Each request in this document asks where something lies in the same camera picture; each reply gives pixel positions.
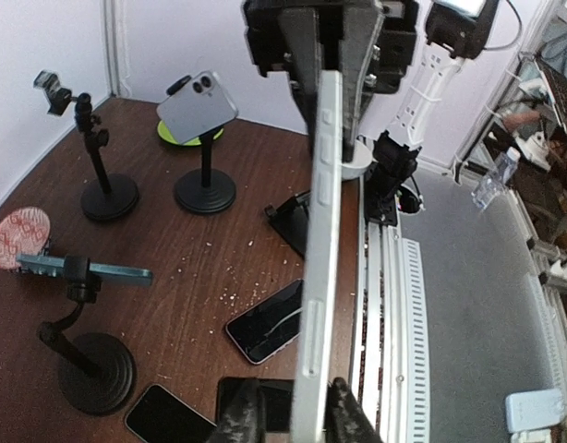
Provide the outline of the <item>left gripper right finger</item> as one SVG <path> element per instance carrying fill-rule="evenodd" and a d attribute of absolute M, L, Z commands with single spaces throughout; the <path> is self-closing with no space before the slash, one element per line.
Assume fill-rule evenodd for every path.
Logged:
<path fill-rule="evenodd" d="M 331 443 L 381 443 L 380 435 L 365 416 L 347 382 L 336 377 L 328 387 L 325 408 L 325 441 Z"/>

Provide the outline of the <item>blue smartphone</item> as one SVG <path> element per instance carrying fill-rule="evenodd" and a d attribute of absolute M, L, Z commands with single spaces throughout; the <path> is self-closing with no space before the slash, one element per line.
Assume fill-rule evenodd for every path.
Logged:
<path fill-rule="evenodd" d="M 289 379 L 223 377 L 211 442 L 264 442 L 267 434 L 288 433 L 293 391 Z"/>

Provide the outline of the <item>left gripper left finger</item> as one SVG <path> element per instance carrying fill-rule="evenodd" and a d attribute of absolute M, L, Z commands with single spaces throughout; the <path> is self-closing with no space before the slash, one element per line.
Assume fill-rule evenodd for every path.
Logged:
<path fill-rule="evenodd" d="M 216 427 L 217 442 L 260 443 L 266 438 L 266 406 L 257 378 L 246 379 Z"/>

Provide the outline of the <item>black stand with pink phone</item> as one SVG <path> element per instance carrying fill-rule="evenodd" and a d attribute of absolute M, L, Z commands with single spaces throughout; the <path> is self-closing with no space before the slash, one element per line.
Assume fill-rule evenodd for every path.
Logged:
<path fill-rule="evenodd" d="M 108 174 L 103 165 L 100 148 L 110 138 L 109 131 L 101 127 L 101 117 L 93 112 L 91 96 L 87 92 L 74 95 L 63 87 L 55 72 L 43 70 L 33 80 L 33 87 L 42 90 L 49 103 L 48 113 L 61 116 L 69 105 L 74 106 L 74 119 L 82 135 L 96 179 L 87 184 L 81 194 L 83 214 L 94 222 L 111 222 L 128 215 L 139 202 L 139 188 L 124 174 Z"/>

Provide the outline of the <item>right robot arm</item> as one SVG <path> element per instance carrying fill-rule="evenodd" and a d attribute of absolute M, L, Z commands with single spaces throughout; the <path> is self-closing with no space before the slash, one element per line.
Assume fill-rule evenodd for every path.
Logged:
<path fill-rule="evenodd" d="M 374 219 L 388 223 L 386 207 L 416 169 L 431 113 L 467 60 L 486 47 L 495 1 L 435 1 L 426 19 L 426 48 L 416 79 L 374 150 Z M 262 76 L 284 70 L 316 146 L 318 101 L 326 72 L 339 74 L 339 140 L 353 160 L 363 113 L 375 94 L 397 92 L 416 43 L 416 1 L 246 1 L 247 44 Z"/>

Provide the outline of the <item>black folding phone stand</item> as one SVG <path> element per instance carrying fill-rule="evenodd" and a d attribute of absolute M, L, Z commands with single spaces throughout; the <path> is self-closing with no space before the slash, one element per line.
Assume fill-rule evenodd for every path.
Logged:
<path fill-rule="evenodd" d="M 264 208 L 269 225 L 301 257 L 306 254 L 310 191 L 295 194 L 282 205 Z"/>

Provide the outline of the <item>pink smartphone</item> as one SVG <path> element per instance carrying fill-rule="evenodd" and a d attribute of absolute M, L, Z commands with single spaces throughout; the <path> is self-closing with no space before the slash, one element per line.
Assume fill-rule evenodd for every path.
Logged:
<path fill-rule="evenodd" d="M 261 365 L 299 333 L 304 281 L 290 282 L 229 321 L 224 331 L 252 365 Z"/>

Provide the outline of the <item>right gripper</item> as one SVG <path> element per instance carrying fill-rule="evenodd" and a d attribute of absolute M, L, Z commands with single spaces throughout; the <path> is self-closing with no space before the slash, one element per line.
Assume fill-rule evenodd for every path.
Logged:
<path fill-rule="evenodd" d="M 288 73 L 292 96 L 315 156 L 319 76 L 342 69 L 342 161 L 354 158 L 366 93 L 398 91 L 416 43 L 416 1 L 245 1 L 247 44 L 262 76 Z"/>

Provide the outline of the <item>grey smartphone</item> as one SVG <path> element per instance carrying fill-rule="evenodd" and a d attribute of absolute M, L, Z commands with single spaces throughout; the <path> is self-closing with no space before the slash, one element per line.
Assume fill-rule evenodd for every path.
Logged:
<path fill-rule="evenodd" d="M 321 442 L 332 350 L 339 255 L 343 148 L 343 80 L 323 71 L 305 252 L 302 312 L 289 437 Z"/>

